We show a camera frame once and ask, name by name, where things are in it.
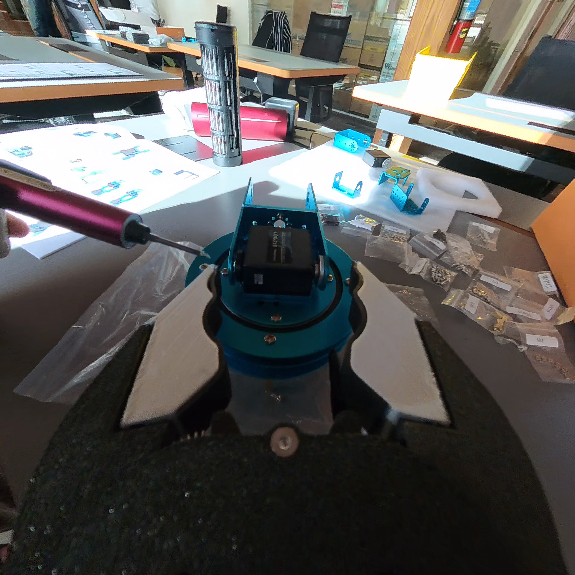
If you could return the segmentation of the long orange-edged desk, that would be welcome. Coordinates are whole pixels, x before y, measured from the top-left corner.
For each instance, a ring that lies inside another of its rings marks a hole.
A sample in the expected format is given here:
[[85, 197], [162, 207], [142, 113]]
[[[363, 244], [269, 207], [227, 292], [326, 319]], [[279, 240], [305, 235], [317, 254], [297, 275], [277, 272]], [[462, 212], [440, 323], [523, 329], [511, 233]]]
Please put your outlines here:
[[[148, 55], [149, 52], [170, 55], [183, 69], [186, 86], [195, 84], [192, 73], [204, 70], [199, 64], [199, 58], [201, 58], [199, 41], [172, 40], [168, 41], [168, 46], [151, 46], [151, 45], [136, 45], [120, 35], [111, 35], [111, 30], [88, 30], [88, 35], [98, 37], [100, 41], [111, 41], [111, 45], [142, 51]], [[308, 104], [304, 115], [305, 119], [312, 119], [312, 122], [324, 122], [326, 118], [331, 118], [335, 81], [362, 70], [360, 67], [352, 67], [352, 64], [282, 52], [282, 51], [269, 51], [269, 49], [250, 46], [250, 45], [239, 45], [236, 61], [240, 70], [247, 69], [256, 73], [256, 79], [240, 75], [240, 86], [260, 90], [263, 98], [274, 98], [274, 95], [285, 98], [292, 79], [305, 81], [310, 88], [305, 95]]]

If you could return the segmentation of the grey screwdriver bit holder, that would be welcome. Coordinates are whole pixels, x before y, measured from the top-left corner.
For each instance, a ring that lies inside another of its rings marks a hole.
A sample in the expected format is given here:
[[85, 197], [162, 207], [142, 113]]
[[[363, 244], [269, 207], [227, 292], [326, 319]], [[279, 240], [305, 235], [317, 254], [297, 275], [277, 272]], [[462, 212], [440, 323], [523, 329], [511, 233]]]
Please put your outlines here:
[[239, 98], [239, 41], [236, 26], [197, 21], [215, 164], [239, 166], [240, 146], [240, 98]]

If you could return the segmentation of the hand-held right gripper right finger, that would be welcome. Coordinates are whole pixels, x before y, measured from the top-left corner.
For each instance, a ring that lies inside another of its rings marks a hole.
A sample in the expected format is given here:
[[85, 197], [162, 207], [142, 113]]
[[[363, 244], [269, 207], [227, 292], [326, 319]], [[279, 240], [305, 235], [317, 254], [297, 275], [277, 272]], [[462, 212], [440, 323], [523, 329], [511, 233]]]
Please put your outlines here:
[[429, 358], [416, 317], [363, 263], [354, 263], [360, 328], [349, 370], [383, 401], [383, 419], [448, 426], [451, 414]]

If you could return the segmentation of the small grey device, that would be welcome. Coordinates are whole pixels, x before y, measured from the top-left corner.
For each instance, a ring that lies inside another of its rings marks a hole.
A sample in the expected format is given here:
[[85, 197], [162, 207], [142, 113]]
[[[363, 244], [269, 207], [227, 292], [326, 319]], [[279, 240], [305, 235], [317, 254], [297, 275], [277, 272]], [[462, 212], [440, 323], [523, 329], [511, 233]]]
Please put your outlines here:
[[299, 122], [299, 99], [271, 95], [263, 103], [265, 109], [282, 112], [285, 115], [285, 133], [292, 136]]

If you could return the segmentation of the blue toy robot arm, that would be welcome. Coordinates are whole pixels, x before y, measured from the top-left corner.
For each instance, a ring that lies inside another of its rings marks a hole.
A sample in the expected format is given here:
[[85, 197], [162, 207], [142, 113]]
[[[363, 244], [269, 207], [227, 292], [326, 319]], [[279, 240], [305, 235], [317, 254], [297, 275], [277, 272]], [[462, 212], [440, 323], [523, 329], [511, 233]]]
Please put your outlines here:
[[328, 363], [349, 333], [352, 259], [324, 233], [312, 185], [305, 207], [255, 202], [247, 180], [239, 223], [186, 275], [215, 266], [215, 336], [232, 370], [297, 376]]

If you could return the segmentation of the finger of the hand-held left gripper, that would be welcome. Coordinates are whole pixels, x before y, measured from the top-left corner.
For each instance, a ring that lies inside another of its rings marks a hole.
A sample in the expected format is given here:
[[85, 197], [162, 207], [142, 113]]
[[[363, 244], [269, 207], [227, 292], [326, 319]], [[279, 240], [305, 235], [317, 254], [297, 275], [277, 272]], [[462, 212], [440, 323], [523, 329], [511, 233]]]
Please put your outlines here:
[[20, 164], [14, 164], [10, 159], [0, 159], [0, 168], [10, 171], [10, 173], [17, 173], [17, 175], [27, 175], [27, 177], [33, 177], [33, 180], [42, 180], [42, 183], [52, 183], [46, 175], [40, 175], [31, 168], [25, 168]]

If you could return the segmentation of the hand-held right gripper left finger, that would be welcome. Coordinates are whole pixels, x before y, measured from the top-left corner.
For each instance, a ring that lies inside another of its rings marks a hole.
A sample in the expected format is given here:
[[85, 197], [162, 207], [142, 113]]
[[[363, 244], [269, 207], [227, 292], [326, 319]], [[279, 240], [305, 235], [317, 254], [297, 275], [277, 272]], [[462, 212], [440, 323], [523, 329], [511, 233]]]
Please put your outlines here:
[[206, 328], [215, 272], [216, 266], [207, 265], [156, 314], [120, 428], [173, 419], [207, 392], [207, 382], [219, 373], [219, 344]]

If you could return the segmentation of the thin blue U bracket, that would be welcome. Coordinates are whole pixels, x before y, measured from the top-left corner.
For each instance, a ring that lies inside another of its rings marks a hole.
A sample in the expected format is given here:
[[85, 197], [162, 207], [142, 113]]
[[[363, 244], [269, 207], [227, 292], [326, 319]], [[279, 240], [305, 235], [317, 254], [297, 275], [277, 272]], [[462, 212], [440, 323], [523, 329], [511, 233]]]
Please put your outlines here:
[[360, 197], [362, 190], [363, 190], [363, 180], [360, 180], [354, 186], [348, 186], [348, 185], [341, 183], [341, 177], [344, 177], [344, 171], [337, 171], [333, 190], [337, 190], [339, 194], [344, 194], [348, 197]]

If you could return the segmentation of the red fire extinguisher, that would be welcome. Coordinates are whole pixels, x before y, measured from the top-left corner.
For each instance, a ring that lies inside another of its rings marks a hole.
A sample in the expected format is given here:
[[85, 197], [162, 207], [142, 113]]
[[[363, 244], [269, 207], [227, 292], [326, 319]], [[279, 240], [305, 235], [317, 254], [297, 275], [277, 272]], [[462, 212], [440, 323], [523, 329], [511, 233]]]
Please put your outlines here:
[[478, 18], [478, 10], [480, 10], [480, 0], [462, 0], [459, 2], [459, 10], [458, 10], [458, 18], [452, 21], [446, 49], [444, 49], [446, 52], [459, 52], [462, 51], [464, 40], [470, 30], [470, 23]]

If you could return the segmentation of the blue round-ended metal bracket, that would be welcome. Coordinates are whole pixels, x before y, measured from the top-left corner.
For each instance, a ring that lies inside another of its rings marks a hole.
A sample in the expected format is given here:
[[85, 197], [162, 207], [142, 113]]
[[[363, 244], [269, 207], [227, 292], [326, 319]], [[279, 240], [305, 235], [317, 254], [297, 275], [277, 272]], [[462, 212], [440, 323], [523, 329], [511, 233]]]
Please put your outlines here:
[[371, 136], [354, 129], [344, 129], [335, 133], [335, 146], [349, 154], [360, 148], [367, 148], [371, 145], [372, 145]]

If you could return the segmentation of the dark-topped orange-edged desk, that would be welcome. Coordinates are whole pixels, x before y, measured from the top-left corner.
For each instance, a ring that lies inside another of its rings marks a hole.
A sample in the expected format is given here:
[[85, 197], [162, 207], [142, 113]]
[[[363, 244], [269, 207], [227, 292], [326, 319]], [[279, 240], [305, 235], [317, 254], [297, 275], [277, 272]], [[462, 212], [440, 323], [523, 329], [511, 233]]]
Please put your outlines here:
[[131, 109], [133, 113], [160, 112], [158, 90], [186, 88], [183, 78], [160, 69], [119, 58], [114, 52], [83, 46], [64, 37], [25, 37], [3, 34], [3, 64], [78, 64], [100, 61], [130, 69], [139, 75], [130, 78], [37, 78], [3, 81], [0, 112], [23, 118], [55, 118], [75, 113], [98, 113]]

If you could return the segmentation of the black flat panel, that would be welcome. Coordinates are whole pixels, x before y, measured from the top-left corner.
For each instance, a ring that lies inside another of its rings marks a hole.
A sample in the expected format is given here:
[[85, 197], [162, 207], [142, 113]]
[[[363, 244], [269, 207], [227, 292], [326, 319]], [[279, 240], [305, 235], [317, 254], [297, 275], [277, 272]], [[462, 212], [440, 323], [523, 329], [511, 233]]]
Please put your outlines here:
[[575, 112], [575, 41], [544, 35], [503, 95]]

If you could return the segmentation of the yellow plastic bin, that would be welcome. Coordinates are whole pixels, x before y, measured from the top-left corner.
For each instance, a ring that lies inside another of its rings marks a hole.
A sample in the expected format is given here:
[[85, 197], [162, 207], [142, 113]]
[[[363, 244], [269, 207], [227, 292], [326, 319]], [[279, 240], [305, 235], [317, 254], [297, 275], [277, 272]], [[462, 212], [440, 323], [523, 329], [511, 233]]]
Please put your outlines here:
[[478, 52], [472, 52], [470, 59], [431, 55], [431, 46], [424, 46], [414, 55], [406, 98], [433, 104], [446, 103], [468, 73], [474, 55]]

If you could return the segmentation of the large clear plastic bag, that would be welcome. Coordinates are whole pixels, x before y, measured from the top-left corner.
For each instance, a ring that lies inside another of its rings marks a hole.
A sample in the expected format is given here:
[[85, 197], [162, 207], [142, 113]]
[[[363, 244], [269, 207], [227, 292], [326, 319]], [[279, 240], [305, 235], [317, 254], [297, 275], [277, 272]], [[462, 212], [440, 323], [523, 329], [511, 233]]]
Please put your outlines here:
[[[85, 388], [100, 373], [127, 338], [178, 295], [192, 254], [173, 247], [148, 247], [64, 332], [52, 351], [15, 385], [14, 392], [37, 401], [73, 405]], [[392, 358], [409, 361], [411, 351], [386, 351], [383, 328], [392, 319], [377, 320], [380, 344], [365, 351], [365, 361], [382, 358], [375, 370], [391, 399], [392, 420], [438, 420], [451, 422], [440, 382], [433, 376], [429, 390], [414, 381], [401, 381], [392, 373]], [[274, 422], [292, 420], [310, 434], [328, 432], [333, 420], [328, 408], [328, 368], [312, 373], [282, 378], [271, 385], [283, 399], [263, 393], [263, 381], [245, 376], [232, 368], [232, 403], [240, 432], [263, 434]]]

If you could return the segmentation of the person's left hand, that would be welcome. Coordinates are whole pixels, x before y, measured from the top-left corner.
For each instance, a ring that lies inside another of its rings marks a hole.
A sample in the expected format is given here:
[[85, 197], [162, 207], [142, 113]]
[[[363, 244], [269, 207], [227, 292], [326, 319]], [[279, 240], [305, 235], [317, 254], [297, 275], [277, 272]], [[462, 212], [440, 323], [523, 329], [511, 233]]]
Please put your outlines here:
[[17, 217], [4, 210], [3, 210], [3, 215], [4, 215], [4, 235], [6, 237], [25, 237], [29, 233], [29, 225], [23, 217]]

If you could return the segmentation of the white desk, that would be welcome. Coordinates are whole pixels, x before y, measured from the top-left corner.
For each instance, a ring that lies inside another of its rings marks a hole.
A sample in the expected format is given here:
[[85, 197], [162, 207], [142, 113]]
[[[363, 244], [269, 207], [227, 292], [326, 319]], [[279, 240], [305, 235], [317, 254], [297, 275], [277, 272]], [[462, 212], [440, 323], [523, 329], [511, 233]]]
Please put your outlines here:
[[20, 512], [6, 573], [569, 573], [541, 467], [565, 419], [529, 419], [541, 382], [512, 344], [444, 320], [433, 338], [452, 428], [162, 444], [117, 429], [117, 388], [83, 405], [14, 393], [141, 254], [81, 240], [44, 261], [3, 259], [3, 466]]

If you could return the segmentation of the white foam sheet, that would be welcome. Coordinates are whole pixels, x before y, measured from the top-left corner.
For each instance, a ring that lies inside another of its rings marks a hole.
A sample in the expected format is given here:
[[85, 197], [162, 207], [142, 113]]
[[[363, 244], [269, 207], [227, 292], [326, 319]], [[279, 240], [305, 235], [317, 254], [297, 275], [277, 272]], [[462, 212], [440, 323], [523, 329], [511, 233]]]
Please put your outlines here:
[[[431, 229], [448, 229], [455, 212], [470, 212], [498, 217], [502, 214], [502, 205], [492, 195], [492, 192], [480, 177], [462, 175], [451, 168], [442, 168], [429, 163], [422, 163], [412, 155], [396, 154], [392, 148], [383, 148], [392, 155], [392, 166], [411, 168], [409, 183], [414, 183], [411, 197], [414, 205], [422, 205], [429, 197], [429, 207], [419, 215], [404, 214], [391, 201], [392, 183], [380, 183], [382, 168], [371, 168], [363, 163], [363, 154], [349, 154], [337, 148], [333, 142], [324, 142], [314, 148], [302, 152], [277, 166], [269, 168], [269, 175], [302, 186], [314, 186], [317, 197], [349, 205], [362, 214], [375, 214], [380, 217], [391, 217], [395, 223], [406, 223], [411, 229], [431, 232]], [[335, 173], [344, 171], [341, 183], [354, 186], [363, 180], [363, 190], [360, 197], [348, 197], [333, 190]]]

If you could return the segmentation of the black office chair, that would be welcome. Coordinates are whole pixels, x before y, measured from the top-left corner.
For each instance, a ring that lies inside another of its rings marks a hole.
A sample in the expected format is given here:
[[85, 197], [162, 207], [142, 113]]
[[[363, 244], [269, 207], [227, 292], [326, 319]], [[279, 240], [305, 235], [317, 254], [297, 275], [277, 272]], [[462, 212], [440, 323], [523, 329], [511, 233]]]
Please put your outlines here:
[[[302, 55], [339, 61], [352, 16], [324, 16], [312, 10]], [[335, 81], [344, 75], [299, 78], [295, 81], [302, 113], [310, 122], [331, 118]]]

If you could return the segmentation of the white crumpled wrapper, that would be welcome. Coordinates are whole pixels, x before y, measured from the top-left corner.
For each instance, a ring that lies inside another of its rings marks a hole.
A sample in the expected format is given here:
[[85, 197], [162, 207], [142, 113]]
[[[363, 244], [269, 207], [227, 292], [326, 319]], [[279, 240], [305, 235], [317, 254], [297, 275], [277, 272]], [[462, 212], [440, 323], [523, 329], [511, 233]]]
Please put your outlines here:
[[170, 115], [170, 119], [186, 130], [195, 130], [192, 118], [190, 118], [190, 107], [192, 103], [207, 103], [206, 99], [206, 86], [197, 88], [180, 88], [180, 90], [160, 90], [160, 107], [162, 113]]

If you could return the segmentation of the group of small screw bags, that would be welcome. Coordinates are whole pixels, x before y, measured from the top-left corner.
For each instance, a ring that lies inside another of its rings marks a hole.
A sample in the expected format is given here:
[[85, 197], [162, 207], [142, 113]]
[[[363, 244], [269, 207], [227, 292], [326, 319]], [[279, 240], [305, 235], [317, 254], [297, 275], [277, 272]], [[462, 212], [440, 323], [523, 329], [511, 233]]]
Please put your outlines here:
[[442, 304], [488, 329], [500, 343], [514, 343], [546, 382], [572, 382], [560, 324], [572, 320], [572, 307], [560, 303], [549, 269], [503, 265], [503, 273], [484, 266], [484, 252], [498, 247], [500, 226], [470, 223], [466, 235], [452, 232], [414, 232], [409, 223], [345, 217], [341, 205], [318, 205], [321, 223], [365, 237], [365, 256], [396, 263], [406, 273], [422, 275], [446, 292]]

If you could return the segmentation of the printed instruction sheet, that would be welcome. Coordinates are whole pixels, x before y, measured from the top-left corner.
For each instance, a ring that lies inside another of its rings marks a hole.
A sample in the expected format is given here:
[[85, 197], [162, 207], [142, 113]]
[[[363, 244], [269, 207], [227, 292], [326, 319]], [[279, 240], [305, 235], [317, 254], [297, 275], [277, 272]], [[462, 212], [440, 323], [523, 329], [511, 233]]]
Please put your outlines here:
[[0, 158], [55, 186], [133, 214], [219, 173], [108, 122], [3, 130]]

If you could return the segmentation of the black striped jacket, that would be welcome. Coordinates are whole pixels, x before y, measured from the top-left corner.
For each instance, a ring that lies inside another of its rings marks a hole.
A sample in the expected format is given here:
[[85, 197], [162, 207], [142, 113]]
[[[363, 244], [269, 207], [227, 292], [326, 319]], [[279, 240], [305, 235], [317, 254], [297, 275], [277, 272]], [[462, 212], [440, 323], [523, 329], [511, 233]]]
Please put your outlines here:
[[251, 46], [263, 46], [282, 52], [292, 52], [292, 28], [285, 10], [265, 10]]

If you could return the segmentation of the red electric screwdriver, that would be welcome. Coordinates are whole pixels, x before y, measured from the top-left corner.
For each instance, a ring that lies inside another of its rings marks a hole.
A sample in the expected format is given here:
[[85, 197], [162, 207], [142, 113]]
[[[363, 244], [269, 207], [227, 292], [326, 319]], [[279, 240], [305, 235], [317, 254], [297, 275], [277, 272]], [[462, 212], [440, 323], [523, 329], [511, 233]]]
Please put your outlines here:
[[130, 250], [136, 244], [160, 243], [197, 256], [207, 256], [201, 247], [186, 247], [176, 240], [156, 235], [139, 214], [73, 192], [55, 190], [37, 177], [11, 177], [3, 173], [0, 192], [0, 205], [6, 210], [109, 244]]

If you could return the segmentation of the red cylindrical case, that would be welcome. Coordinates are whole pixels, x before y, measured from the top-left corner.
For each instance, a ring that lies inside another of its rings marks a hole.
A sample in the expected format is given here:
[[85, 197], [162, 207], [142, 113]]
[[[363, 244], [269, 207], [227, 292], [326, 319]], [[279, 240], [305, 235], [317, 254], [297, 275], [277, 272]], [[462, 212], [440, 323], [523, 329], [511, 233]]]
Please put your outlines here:
[[215, 109], [206, 103], [192, 103], [190, 118], [195, 133], [199, 136], [225, 136], [240, 133], [245, 140], [285, 140], [288, 124], [285, 115], [274, 109], [240, 104], [239, 113], [235, 109]]

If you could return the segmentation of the white side table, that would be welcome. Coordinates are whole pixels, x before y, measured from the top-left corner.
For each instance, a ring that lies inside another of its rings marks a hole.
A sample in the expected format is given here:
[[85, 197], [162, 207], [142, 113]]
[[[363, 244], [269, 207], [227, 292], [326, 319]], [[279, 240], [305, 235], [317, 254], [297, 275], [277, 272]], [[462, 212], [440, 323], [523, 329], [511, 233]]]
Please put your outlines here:
[[360, 84], [354, 98], [380, 104], [377, 129], [391, 148], [419, 140], [560, 185], [572, 180], [572, 112], [539, 103], [455, 88], [446, 103], [409, 95], [409, 79]]

